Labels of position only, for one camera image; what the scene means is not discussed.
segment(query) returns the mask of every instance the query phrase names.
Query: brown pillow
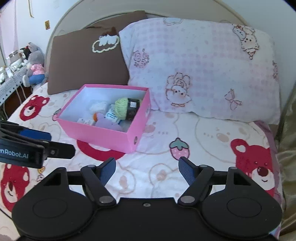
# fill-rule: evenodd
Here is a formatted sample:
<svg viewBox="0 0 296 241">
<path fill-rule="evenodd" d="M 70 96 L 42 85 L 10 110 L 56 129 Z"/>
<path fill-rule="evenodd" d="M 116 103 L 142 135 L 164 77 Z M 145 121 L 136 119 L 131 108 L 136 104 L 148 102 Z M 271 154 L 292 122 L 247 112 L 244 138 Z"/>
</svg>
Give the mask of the brown pillow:
<svg viewBox="0 0 296 241">
<path fill-rule="evenodd" d="M 127 85 L 129 74 L 118 31 L 146 18 L 144 11 L 136 11 L 54 37 L 48 94 L 79 89 L 84 84 Z"/>
</svg>

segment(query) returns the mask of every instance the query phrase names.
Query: pink curtain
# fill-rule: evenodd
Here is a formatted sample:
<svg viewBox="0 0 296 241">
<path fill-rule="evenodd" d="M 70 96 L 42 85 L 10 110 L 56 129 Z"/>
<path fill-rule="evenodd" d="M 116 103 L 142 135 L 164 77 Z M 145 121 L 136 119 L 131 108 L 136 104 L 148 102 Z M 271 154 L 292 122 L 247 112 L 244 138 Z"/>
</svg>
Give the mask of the pink curtain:
<svg viewBox="0 0 296 241">
<path fill-rule="evenodd" d="M 18 49 L 16 0 L 10 0 L 0 13 L 0 36 L 4 57 Z"/>
</svg>

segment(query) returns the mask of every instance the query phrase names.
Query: headboard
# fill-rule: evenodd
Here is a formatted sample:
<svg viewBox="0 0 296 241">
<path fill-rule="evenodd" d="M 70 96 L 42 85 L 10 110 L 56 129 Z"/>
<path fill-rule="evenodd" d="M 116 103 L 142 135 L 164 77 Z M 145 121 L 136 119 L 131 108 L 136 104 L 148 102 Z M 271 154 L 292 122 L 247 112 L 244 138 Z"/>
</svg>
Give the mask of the headboard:
<svg viewBox="0 0 296 241">
<path fill-rule="evenodd" d="M 55 36 L 136 10 L 145 10 L 150 18 L 176 17 L 248 25 L 238 13 L 220 0 L 80 0 L 55 26 L 46 49 L 45 69 L 48 71 Z"/>
</svg>

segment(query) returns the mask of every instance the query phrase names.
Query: open box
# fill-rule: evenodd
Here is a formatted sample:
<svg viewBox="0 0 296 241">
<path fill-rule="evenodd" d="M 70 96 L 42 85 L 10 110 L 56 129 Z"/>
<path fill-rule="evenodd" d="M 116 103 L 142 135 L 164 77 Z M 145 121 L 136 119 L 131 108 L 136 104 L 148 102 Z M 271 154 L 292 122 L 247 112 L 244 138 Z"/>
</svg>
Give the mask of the open box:
<svg viewBox="0 0 296 241">
<path fill-rule="evenodd" d="M 142 103 L 132 121 L 124 120 L 125 132 L 77 123 L 79 118 L 92 119 L 89 106 L 94 101 L 115 103 L 119 98 L 140 99 Z M 130 153 L 135 151 L 150 112 L 149 89 L 127 85 L 86 84 L 68 101 L 57 115 L 65 133 L 76 140 Z"/>
</svg>

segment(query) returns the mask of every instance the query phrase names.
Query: pink shirt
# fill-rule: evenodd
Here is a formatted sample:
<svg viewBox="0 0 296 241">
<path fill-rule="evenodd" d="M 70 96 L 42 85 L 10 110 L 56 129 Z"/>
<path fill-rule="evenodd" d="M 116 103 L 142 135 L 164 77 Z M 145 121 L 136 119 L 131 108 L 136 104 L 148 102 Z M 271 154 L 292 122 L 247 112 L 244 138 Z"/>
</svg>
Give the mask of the pink shirt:
<svg viewBox="0 0 296 241">
<path fill-rule="evenodd" d="M 42 64 L 33 64 L 31 70 L 33 71 L 33 74 L 45 74 Z"/>
</svg>

